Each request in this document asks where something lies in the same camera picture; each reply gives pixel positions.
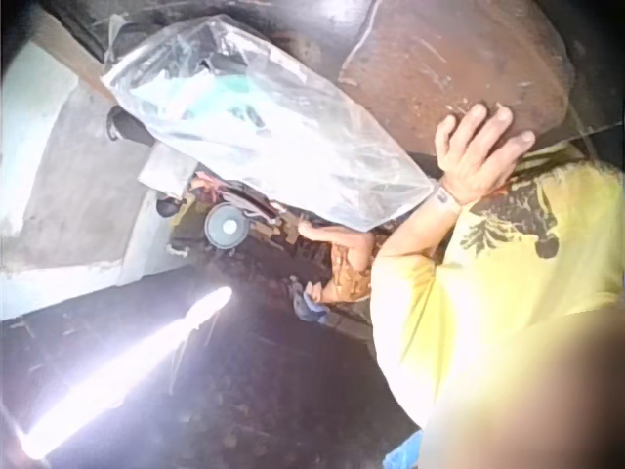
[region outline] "yellow t-shirt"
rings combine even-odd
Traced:
[[[584,162],[515,183],[463,210],[441,265],[419,255],[375,261],[378,363],[425,427],[449,378],[481,353],[616,301],[623,265],[620,174]]]

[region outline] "plastic bag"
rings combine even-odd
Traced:
[[[418,205],[433,183],[360,105],[229,17],[142,37],[103,83],[155,138],[221,178],[360,231]]]

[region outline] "graphic print on shirt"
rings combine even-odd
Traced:
[[[496,249],[502,242],[518,240],[520,235],[534,235],[536,254],[552,259],[558,254],[558,237],[550,231],[558,224],[549,199],[543,189],[529,181],[513,185],[480,200],[470,210],[482,220],[474,224],[460,242],[476,256],[486,248]]]

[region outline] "flashlight beam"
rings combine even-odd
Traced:
[[[72,388],[22,437],[26,455],[43,459],[98,415],[116,406],[194,329],[222,309],[231,295],[229,287],[209,293],[188,310],[184,319],[166,325]]]

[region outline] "concrete wall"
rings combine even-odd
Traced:
[[[105,133],[110,101],[30,43],[2,92],[0,320],[184,263],[137,181],[150,149]]]

